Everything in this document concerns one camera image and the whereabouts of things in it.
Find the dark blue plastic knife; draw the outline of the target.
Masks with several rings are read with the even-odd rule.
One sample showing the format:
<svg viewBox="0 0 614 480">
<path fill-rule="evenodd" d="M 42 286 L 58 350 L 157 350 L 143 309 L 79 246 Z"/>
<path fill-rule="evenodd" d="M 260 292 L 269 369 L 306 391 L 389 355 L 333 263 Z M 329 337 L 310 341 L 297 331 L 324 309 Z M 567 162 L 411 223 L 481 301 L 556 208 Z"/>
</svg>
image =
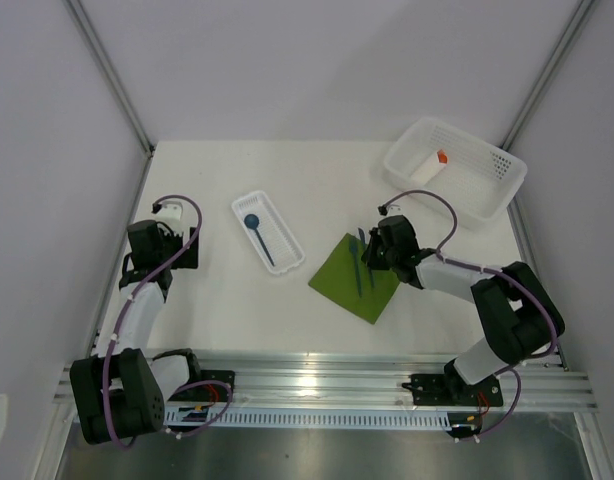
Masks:
<svg viewBox="0 0 614 480">
<path fill-rule="evenodd" d="M 357 231 L 358 231 L 359 239 L 360 239 L 362 250 L 363 250 L 363 253 L 361 254 L 361 257 L 362 257 L 362 255 L 365 253 L 365 251 L 367 249 L 368 244 L 367 244 L 367 241 L 366 241 L 366 234 L 365 234 L 364 230 L 361 227 L 358 227 Z M 374 290 L 375 289 L 375 280 L 374 280 L 373 272 L 372 272 L 372 270 L 371 270 L 371 268 L 369 266 L 365 265 L 365 268 L 366 268 L 367 273 L 368 273 L 371 289 Z"/>
</svg>

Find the dark blue plastic fork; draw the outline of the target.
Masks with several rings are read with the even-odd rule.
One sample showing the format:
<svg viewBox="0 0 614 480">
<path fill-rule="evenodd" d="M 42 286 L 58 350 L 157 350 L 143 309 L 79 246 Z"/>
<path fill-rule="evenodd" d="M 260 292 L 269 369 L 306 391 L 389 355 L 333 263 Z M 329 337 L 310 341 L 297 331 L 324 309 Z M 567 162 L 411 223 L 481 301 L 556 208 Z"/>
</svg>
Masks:
<svg viewBox="0 0 614 480">
<path fill-rule="evenodd" d="M 361 298 L 363 296 L 362 293 L 362 280 L 360 275 L 359 261 L 358 261 L 358 242 L 357 238 L 352 236 L 348 242 L 348 249 L 352 257 L 356 290 L 358 297 Z"/>
</svg>

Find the green paper napkin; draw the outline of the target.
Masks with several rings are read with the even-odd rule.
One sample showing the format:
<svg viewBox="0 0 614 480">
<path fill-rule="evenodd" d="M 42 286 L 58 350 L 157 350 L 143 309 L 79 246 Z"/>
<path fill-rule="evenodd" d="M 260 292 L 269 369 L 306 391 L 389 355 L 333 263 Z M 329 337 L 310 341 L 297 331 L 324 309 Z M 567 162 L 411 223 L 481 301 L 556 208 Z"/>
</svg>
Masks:
<svg viewBox="0 0 614 480">
<path fill-rule="evenodd" d="M 375 289 L 372 290 L 367 270 L 360 257 L 363 253 L 358 242 L 358 261 L 362 280 L 361 298 L 358 297 L 352 257 L 348 242 L 353 235 L 346 233 L 332 250 L 326 261 L 309 280 L 308 285 L 369 324 L 375 324 L 394 296 L 400 282 L 391 271 L 373 271 Z"/>
</svg>

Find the dark blue plastic spoon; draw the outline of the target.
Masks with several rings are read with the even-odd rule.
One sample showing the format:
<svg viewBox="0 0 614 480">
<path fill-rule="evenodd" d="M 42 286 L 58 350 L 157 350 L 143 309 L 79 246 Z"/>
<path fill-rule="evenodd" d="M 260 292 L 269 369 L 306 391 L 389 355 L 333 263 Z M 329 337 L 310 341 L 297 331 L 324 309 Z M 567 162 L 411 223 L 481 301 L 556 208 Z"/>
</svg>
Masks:
<svg viewBox="0 0 614 480">
<path fill-rule="evenodd" d="M 275 262 L 274 262 L 271 254 L 270 254 L 270 252 L 269 252 L 269 250 L 268 250 L 268 248 L 267 248 L 267 246 L 266 246 L 266 244 L 265 244 L 265 242 L 264 242 L 264 240 L 263 240 L 263 238 L 262 238 L 262 236 L 261 236 L 261 234 L 259 232 L 259 225 L 260 225 L 259 217 L 257 215 L 255 215 L 255 214 L 248 214 L 248 215 L 245 216 L 243 222 L 244 222 L 244 225 L 249 230 L 252 230 L 254 232 L 254 234 L 255 234 L 255 236 L 256 236 L 256 238 L 257 238 L 257 240 L 258 240 L 258 242 L 259 242 L 259 244 L 260 244 L 260 246 L 261 246 L 261 248 L 263 250 L 263 253 L 265 254 L 265 256 L 267 257 L 267 259 L 269 261 L 269 264 L 271 266 L 274 266 Z"/>
</svg>

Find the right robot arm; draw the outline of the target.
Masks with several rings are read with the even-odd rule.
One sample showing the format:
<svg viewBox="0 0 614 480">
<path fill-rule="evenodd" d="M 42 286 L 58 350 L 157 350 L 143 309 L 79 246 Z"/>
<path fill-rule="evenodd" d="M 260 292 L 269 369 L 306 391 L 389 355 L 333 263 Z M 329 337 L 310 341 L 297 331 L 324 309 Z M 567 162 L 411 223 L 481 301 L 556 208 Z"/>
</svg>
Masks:
<svg viewBox="0 0 614 480">
<path fill-rule="evenodd" d="M 440 374 L 413 374 L 404 388 L 417 405 L 473 406 L 479 398 L 499 406 L 497 377 L 540 353 L 551 354 L 565 323 L 525 263 L 480 267 L 421 248 L 409 220 L 390 216 L 369 233 L 362 262 L 390 271 L 419 290 L 439 291 L 476 308 L 483 339 L 448 362 Z"/>
</svg>

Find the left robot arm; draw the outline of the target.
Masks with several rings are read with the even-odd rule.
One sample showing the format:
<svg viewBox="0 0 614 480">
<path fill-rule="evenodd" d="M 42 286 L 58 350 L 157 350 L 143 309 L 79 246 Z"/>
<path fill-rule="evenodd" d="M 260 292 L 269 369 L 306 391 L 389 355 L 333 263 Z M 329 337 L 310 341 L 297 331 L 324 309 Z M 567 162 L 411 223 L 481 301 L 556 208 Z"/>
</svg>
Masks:
<svg viewBox="0 0 614 480">
<path fill-rule="evenodd" d="M 127 228 L 130 252 L 121 268 L 124 303 L 112 333 L 94 353 L 75 361 L 69 379 L 84 439 L 90 445 L 124 439 L 134 442 L 164 425 L 165 402 L 184 400 L 203 390 L 204 376 L 190 365 L 185 350 L 152 363 L 145 355 L 155 320 L 165 305 L 176 269 L 198 267 L 198 229 L 189 240 L 166 221 L 143 220 Z"/>
</svg>

